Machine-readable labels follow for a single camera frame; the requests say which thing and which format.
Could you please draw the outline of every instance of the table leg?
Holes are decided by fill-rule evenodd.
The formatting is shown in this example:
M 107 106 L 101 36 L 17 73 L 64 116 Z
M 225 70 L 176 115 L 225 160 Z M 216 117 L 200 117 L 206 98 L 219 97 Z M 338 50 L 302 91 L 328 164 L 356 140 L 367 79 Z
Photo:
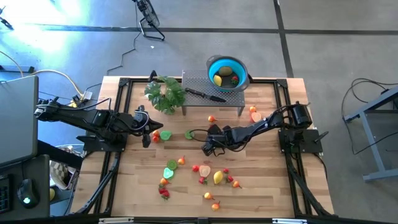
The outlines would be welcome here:
M 244 109 L 244 106 L 238 107 L 238 116 L 242 115 L 243 109 Z

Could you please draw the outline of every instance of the potted plant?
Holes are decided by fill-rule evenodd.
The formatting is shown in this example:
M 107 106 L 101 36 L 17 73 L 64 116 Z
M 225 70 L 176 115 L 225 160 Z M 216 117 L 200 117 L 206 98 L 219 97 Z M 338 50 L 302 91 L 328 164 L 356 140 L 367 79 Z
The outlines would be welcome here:
M 145 96 L 152 103 L 152 106 L 165 114 L 174 114 L 175 107 L 180 107 L 185 101 L 185 91 L 176 79 L 171 77 L 158 77 L 166 84 L 166 91 L 163 94 L 161 85 L 155 81 L 145 87 Z

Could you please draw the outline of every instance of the gray floor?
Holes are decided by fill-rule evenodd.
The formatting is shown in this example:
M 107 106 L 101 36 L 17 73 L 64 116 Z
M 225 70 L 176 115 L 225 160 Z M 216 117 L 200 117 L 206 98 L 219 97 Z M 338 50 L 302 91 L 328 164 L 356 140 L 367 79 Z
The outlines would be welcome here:
M 34 2 L 8 3 L 2 16 L 14 21 L 16 31 L 0 30 L 0 50 L 22 65 L 65 72 L 83 90 L 101 82 L 107 69 L 119 64 L 121 54 L 132 47 L 132 39 L 137 34 L 40 31 L 25 25 L 31 22 L 134 27 L 135 11 L 130 0 Z M 279 2 L 287 29 L 398 29 L 395 0 Z M 152 3 L 162 27 L 277 28 L 272 0 L 153 0 Z M 165 42 L 140 36 L 137 50 L 124 57 L 124 67 L 110 75 L 148 75 L 153 69 L 159 75 L 180 75 L 182 69 L 205 69 L 209 56 L 224 54 L 241 59 L 254 77 L 286 77 L 278 34 L 173 32 L 165 35 Z M 370 151 L 352 155 L 340 106 L 355 78 L 398 82 L 398 36 L 288 35 L 287 44 L 294 76 L 305 80 L 313 120 L 319 130 L 330 132 L 322 141 L 335 213 L 347 218 L 396 222 L 398 178 L 363 182 L 363 174 L 376 171 L 374 159 Z M 0 63 L 10 64 L 4 57 L 0 57 Z M 0 79 L 17 77 L 16 73 L 0 73 Z M 75 94 L 66 79 L 52 73 L 40 75 L 40 90 L 68 98 Z M 381 89 L 363 84 L 358 85 L 356 91 L 361 98 L 370 100 L 377 97 Z M 349 96 L 345 111 L 348 113 L 361 105 Z M 356 151 L 362 149 L 368 142 L 361 123 L 355 121 L 350 128 Z M 79 143 L 75 139 L 79 134 L 84 132 L 66 124 L 39 124 L 39 138 L 53 145 Z M 377 138 L 386 134 L 382 130 L 376 132 Z M 380 145 L 387 166 L 398 166 L 398 153 L 385 151 L 397 145 L 396 139 Z

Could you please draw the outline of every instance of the black metal frame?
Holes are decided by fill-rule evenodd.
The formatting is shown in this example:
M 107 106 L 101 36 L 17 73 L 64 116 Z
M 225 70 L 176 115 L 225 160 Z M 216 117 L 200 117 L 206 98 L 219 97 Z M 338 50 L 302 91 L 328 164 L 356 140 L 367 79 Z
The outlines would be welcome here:
M 126 96 L 126 101 L 124 105 L 124 112 L 128 113 L 129 111 L 129 105 L 130 105 L 130 99 L 131 99 L 131 93 L 132 93 L 132 86 L 134 83 L 147 83 L 151 82 L 154 77 L 156 77 L 157 74 L 155 71 L 153 71 L 150 75 L 149 78 L 120 78 L 119 80 L 119 88 L 118 88 L 118 94 L 116 96 L 116 104 L 115 104 L 115 111 L 119 111 L 120 107 L 120 102 L 121 102 L 121 97 L 123 93 L 123 89 L 126 86 L 127 87 L 127 96 Z M 263 83 L 263 84 L 271 84 L 274 87 L 275 90 L 275 100 L 277 103 L 277 107 L 280 108 L 282 106 L 282 100 L 280 97 L 280 89 L 282 88 L 282 91 L 284 93 L 284 98 L 285 98 L 285 104 L 289 105 L 290 104 L 290 95 L 289 95 L 289 90 L 287 86 L 287 80 L 286 79 L 253 79 L 249 76 L 250 82 L 251 83 Z M 182 81 L 182 78 L 176 78 L 178 82 Z M 305 183 L 305 175 L 304 175 L 304 169 L 303 169 L 303 162 L 301 158 L 301 153 L 296 153 L 297 156 L 297 171 L 294 169 L 293 163 L 292 163 L 292 153 L 284 151 L 285 154 L 285 160 L 286 160 L 286 166 L 287 166 L 287 174 L 289 178 L 289 184 L 290 184 L 290 193 L 292 195 L 292 205 L 293 205 L 293 210 L 294 210 L 294 218 L 288 218 L 289 223 L 303 223 L 298 219 L 301 220 L 306 220 L 306 223 L 327 223 L 327 224 L 334 224 L 334 223 L 355 223 L 355 224 L 376 224 L 382 222 L 373 222 L 373 221 L 366 221 L 366 220 L 353 220 L 349 218 L 339 218 L 334 215 L 330 215 L 326 210 L 322 208 L 322 206 L 317 202 L 316 198 L 312 195 L 311 191 L 308 189 L 306 183 Z M 113 206 L 113 198 L 114 198 L 114 192 L 116 188 L 116 181 L 118 177 L 118 170 L 119 170 L 119 163 L 120 163 L 120 158 L 121 158 L 121 152 L 115 152 L 115 160 L 110 168 L 110 170 L 107 172 L 106 170 L 108 169 L 109 166 L 109 160 L 111 158 L 111 152 L 105 152 L 104 156 L 104 162 L 103 162 L 103 167 L 101 171 L 101 178 L 100 178 L 100 183 L 99 187 L 96 189 L 94 195 L 91 197 L 91 199 L 86 203 L 86 205 L 79 210 L 77 214 L 69 215 L 67 217 L 50 217 L 48 219 L 37 219 L 42 221 L 42 223 L 45 222 L 56 222 L 56 223 L 63 223 L 63 222 L 71 222 L 72 220 L 75 223 L 88 223 L 89 221 L 99 221 L 102 218 L 109 218 L 111 217 L 111 211 L 112 211 L 112 206 Z M 108 192 L 108 201 L 106 204 L 106 208 L 103 213 L 100 213 L 101 209 L 101 202 L 102 202 L 102 194 L 103 194 L 103 189 L 105 188 L 106 184 L 111 181 L 111 185 L 109 188 Z M 305 205 L 305 213 L 302 213 L 299 207 L 299 200 L 297 197 L 297 189 L 295 186 L 295 183 L 298 183 L 300 188 L 302 188 L 303 192 L 303 199 L 304 199 L 304 205 Z M 92 206 L 94 207 L 94 212 L 93 214 L 88 214 Z M 314 207 L 315 211 L 318 213 L 318 216 L 312 215 L 312 207 Z M 82 214 L 87 215 L 87 219 L 82 220 L 82 218 L 85 218 L 86 216 L 82 216 Z M 134 222 L 151 222 L 151 223 L 173 223 L 173 222 L 195 222 L 197 224 L 207 224 L 207 223 L 285 223 L 284 219 L 277 219 L 277 218 L 207 218 L 207 217 L 126 217 L 126 221 L 133 221 Z

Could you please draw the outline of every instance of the butcher block tabletop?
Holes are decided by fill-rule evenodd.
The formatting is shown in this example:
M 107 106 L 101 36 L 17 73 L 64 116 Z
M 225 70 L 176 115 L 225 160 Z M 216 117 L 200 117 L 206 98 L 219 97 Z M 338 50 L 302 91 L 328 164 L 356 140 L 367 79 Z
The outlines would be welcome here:
M 103 79 L 99 100 L 112 98 L 111 108 L 114 108 L 120 78 L 104 77 Z M 303 79 L 287 78 L 287 83 L 291 102 L 299 101 L 307 104 Z M 189 129 L 208 129 L 209 115 L 217 119 L 215 123 L 220 128 L 226 125 L 243 127 L 251 124 L 249 107 L 253 105 L 256 106 L 257 112 L 263 116 L 269 116 L 276 109 L 272 85 L 251 84 L 244 92 L 246 107 L 240 117 L 236 114 L 236 108 L 215 107 L 187 108 L 186 116 L 183 116 L 182 110 L 177 108 L 175 114 L 166 115 L 155 110 L 144 96 L 145 87 L 146 83 L 134 84 L 129 113 L 134 115 L 134 110 L 139 105 L 144 105 L 150 118 L 164 125 L 159 131 L 171 131 L 172 137 L 165 142 L 152 142 L 148 148 L 143 148 L 141 137 L 129 136 L 126 150 L 121 154 L 112 216 L 294 217 L 286 161 L 284 155 L 280 153 L 277 129 L 252 138 L 246 148 L 240 152 L 226 149 L 225 154 L 218 157 L 205 156 L 200 149 L 202 142 L 188 140 L 184 136 Z M 120 112 L 124 108 L 126 92 L 123 92 Z M 280 92 L 283 102 L 283 92 L 282 90 Z M 97 106 L 97 109 L 107 108 L 107 103 Z M 185 165 L 178 166 L 175 170 L 174 177 L 170 180 L 171 184 L 167 185 L 170 198 L 164 200 L 159 195 L 158 187 L 166 163 L 170 159 L 177 161 L 183 156 L 185 156 Z M 81 208 L 97 188 L 103 158 L 103 152 L 94 152 L 83 161 L 71 212 Z M 321 162 L 312 154 L 302 154 L 302 160 L 309 189 L 323 207 L 333 213 Z M 193 165 L 211 167 L 208 185 L 199 183 L 200 175 L 192 171 Z M 224 181 L 214 185 L 213 174 L 224 168 L 228 168 L 229 174 L 239 181 L 241 189 L 232 188 L 231 184 L 225 184 Z M 109 184 L 104 190 L 101 211 L 105 207 L 108 190 Z M 206 192 L 210 192 L 215 200 L 203 198 Z M 297 195 L 300 208 L 304 212 L 302 193 L 298 186 Z M 221 202 L 220 209 L 214 212 L 211 205 L 218 201 Z

